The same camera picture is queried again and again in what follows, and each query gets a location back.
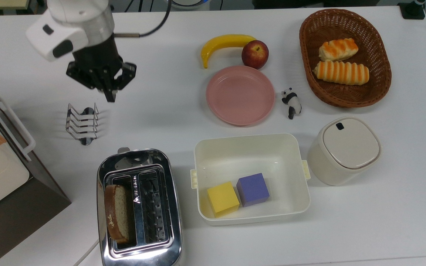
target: plastic storage box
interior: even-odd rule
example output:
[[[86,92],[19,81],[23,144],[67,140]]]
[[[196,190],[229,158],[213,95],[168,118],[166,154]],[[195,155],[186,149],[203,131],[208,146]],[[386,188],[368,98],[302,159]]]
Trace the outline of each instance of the plastic storage box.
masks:
[[[209,225],[273,221],[304,212],[310,205],[308,166],[291,134],[202,140],[195,147],[195,167],[192,189],[197,190],[198,212]],[[257,173],[264,176],[269,199],[215,218],[207,189],[229,181],[236,184]]]
[[[342,185],[374,165],[381,153],[381,143],[371,128],[356,117],[346,116],[320,130],[307,159],[323,183]]]

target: toaster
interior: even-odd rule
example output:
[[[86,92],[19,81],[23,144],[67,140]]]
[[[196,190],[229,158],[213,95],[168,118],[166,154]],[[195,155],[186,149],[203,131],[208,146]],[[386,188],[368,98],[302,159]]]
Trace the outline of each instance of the toaster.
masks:
[[[105,214],[108,185],[127,188],[128,208],[132,208],[128,219],[135,225],[135,239],[129,244],[118,244],[109,235]],[[108,157],[98,169],[97,203],[104,266],[181,265],[179,202],[169,159],[164,153],[154,149],[132,150]]]

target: toy panda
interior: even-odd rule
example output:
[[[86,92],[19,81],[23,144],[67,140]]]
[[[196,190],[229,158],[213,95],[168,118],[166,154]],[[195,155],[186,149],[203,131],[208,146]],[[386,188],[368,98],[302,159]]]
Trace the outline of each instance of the toy panda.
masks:
[[[289,106],[289,119],[294,119],[295,114],[301,113],[299,98],[295,92],[292,92],[292,88],[282,92],[282,102]]]

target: black cable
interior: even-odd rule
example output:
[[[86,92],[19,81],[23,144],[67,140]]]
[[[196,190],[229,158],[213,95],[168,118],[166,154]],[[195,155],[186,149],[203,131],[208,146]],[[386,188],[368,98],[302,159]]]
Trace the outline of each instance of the black cable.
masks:
[[[142,0],[139,2],[139,9],[137,10],[137,12],[141,12],[142,11]]]
[[[169,3],[167,5],[167,11],[165,12],[164,19],[160,22],[160,24],[157,25],[157,27],[155,27],[150,32],[146,32],[146,33],[140,34],[139,37],[149,36],[149,35],[153,34],[154,32],[156,32],[158,29],[160,29],[164,25],[165,21],[167,20],[167,17],[169,17],[169,13],[170,13],[170,8],[171,7],[172,7],[172,0],[169,0]]]
[[[131,4],[132,4],[132,2],[133,2],[134,0],[131,0],[130,2],[129,2],[129,5],[127,5],[127,8],[126,8],[126,10],[125,10],[125,13],[127,12],[127,10],[129,10],[129,7],[131,7]]]
[[[140,38],[140,37],[146,37],[146,36],[153,34],[154,32],[156,32],[158,29],[160,29],[164,25],[165,21],[167,20],[167,17],[169,17],[171,7],[172,7],[172,0],[169,0],[168,5],[167,5],[167,11],[165,12],[164,19],[153,30],[146,32],[146,33],[142,33],[142,34],[139,34],[139,33],[115,33],[115,38]]]

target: apple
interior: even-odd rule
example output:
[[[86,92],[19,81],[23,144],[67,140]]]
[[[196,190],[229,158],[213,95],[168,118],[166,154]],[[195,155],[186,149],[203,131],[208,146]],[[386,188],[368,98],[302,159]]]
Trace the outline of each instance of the apple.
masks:
[[[241,53],[244,65],[260,69],[269,58],[269,49],[267,45],[259,40],[250,41],[244,46]]]

